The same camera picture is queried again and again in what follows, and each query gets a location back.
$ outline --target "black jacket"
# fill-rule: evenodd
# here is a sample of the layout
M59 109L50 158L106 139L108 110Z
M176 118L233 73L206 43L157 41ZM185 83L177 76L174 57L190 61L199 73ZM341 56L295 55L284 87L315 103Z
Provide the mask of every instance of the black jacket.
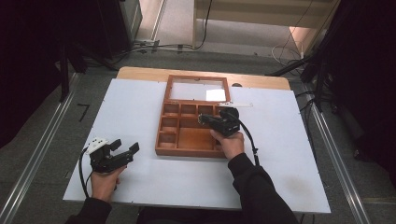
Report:
M298 223L276 193L271 177L262 167L254 166L245 153L230 160L228 167L233 174L233 186L240 195L244 223ZM109 203L89 198L79 214L71 216L66 224L105 223L110 211Z

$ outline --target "gray floor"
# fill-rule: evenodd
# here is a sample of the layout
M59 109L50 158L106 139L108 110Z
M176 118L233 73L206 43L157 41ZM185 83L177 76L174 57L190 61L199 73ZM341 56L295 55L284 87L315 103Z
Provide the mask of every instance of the gray floor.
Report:
M255 75L262 75L280 68L280 65L272 59L257 56L203 52L177 54L169 51L144 54L136 52L125 58L120 65ZM80 75L76 94L49 145L49 150L13 219L13 223L63 223L69 215L78 212L81 203L62 200L68 184L68 178L65 178L65 175L67 172L73 171L79 152L106 94L106 88L111 78L114 78L116 74L117 72L98 67L90 68L85 75ZM290 85L295 92L303 91L302 83L293 76L290 76ZM59 96L60 90L51 94L26 122L18 136L0 149L1 204L6 201L9 191L45 131L50 117L58 105ZM298 102L302 107L306 103L306 99L299 97ZM78 120L84 107L78 106L78 104L91 105L82 122ZM323 109L358 191L363 200L366 199L368 202L364 206L370 219L373 223L395 223L396 217L393 214L396 211L396 204L383 203L384 199L394 198L396 195L395 189L389 183L387 173L375 163L355 161L352 157L355 147L343 122L330 112L326 103L323 104ZM345 193L312 116L310 127L315 140L320 176L332 209L332 213L329 215L316 215L316 223L354 223ZM136 214L136 207L115 204L108 223L134 223ZM310 223L311 219L311 215L305 216L304 223Z

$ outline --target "floor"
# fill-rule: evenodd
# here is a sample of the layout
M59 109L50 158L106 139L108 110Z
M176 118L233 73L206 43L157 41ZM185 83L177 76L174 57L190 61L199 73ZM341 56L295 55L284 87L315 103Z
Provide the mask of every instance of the floor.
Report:
M160 8L163 8L163 14L158 16L159 11L156 11L155 15L152 16L152 18L160 18L161 21L157 22L158 31L156 34L153 35L154 27L148 28L145 30L146 33L139 33L137 39L142 41L160 40L161 44L189 44L191 32L187 28L186 30L183 28L189 25L175 26L172 15L175 15L176 7L188 8L192 1L178 2L179 4L176 4L176 0L141 0L143 9L148 8L149 11L153 11L154 8L157 8L155 10L160 11ZM155 26L155 24L156 22L151 22L151 26ZM246 40L244 35L248 33L243 29L248 27L241 28L237 23L224 23L221 31L224 32L224 35L216 35L211 32L213 27L217 27L216 30L218 30L220 26L221 22L218 21L208 23L207 42L200 51L183 51L181 53L169 50L136 51L126 56L118 66L214 71L260 76L282 67L272 57L272 49L277 45L283 47L285 42L280 40L286 41L288 39L290 34L288 28L267 26L255 29L253 27L252 30L255 31L251 32L251 36L254 37L251 37L251 41L247 44L247 41L242 40ZM237 32L226 35L226 31L230 32L230 27L237 27ZM266 30L265 33L269 35L255 33L261 29ZM287 47L284 50L285 55L282 54L282 62L285 63L293 59L293 45L287 45ZM275 52L275 55L278 58L280 51ZM293 71L292 74L285 75L295 93L303 92L306 88L305 84L299 80L297 72ZM8 195L15 189L16 182L22 175L28 161L34 155L35 150L45 151L43 160L28 185L29 188L22 193L19 209L13 214L12 221L8 223L64 223L68 216L78 212L81 203L65 202L62 197L70 173L73 172L78 160L81 147L86 141L106 94L108 84L116 75L117 72L95 66L89 68L86 74L75 74L72 79L74 82L68 98L68 105L59 104L60 88L58 88L25 123L15 139L5 147L0 148L1 204L6 204ZM300 108L306 105L307 100L308 98L305 95L297 97ZM82 121L79 120L85 108L78 104L90 105ZM52 115L57 111L58 106L64 105L65 110L62 119L55 125L53 136L49 139L50 142L43 145L40 139L51 123ZM323 104L322 115L326 119L334 142L359 193L362 207L370 222L358 221L352 213L342 181L340 181L336 166L334 166L330 157L329 149L326 147L322 133L318 128L317 117L314 116L314 111L312 111L308 119L309 130L314 140L323 187L332 209L332 213L328 215L316 214L316 223L396 223L396 216L394 216L396 212L396 190L389 182L388 173L373 162L356 161L353 158L356 147L343 121L332 113L329 104ZM304 113L302 113L302 119L306 120ZM113 212L107 223L135 223L137 210L138 208L134 206L114 204ZM312 215L306 215L302 223L311 223L313 218Z

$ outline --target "white table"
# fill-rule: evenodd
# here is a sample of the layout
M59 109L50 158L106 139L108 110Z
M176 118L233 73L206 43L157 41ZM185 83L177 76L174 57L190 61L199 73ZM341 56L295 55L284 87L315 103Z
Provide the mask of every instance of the white table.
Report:
M121 174L113 202L213 209L239 209L239 196L225 159L160 157L154 146L166 83L113 79L93 124L88 143L96 136L110 142L121 139L119 153L139 142L134 161ZM259 149L261 165L272 177L276 191L294 212L330 213L330 207L309 146L292 91L230 88ZM248 139L246 153L252 159ZM91 166L83 158L84 177ZM83 201L78 167L64 200Z

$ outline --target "human hand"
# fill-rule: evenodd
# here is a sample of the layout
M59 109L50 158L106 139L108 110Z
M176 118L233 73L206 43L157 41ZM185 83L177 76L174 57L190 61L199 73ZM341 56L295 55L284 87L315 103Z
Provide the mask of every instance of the human hand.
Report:
M222 150L228 160L245 152L244 135L240 132L234 133L229 137L224 137L221 133L214 130L210 130L210 134L221 143Z
M125 168L126 166L122 166L110 174L93 172L91 175L92 197L110 203L114 188L120 183L119 175Z

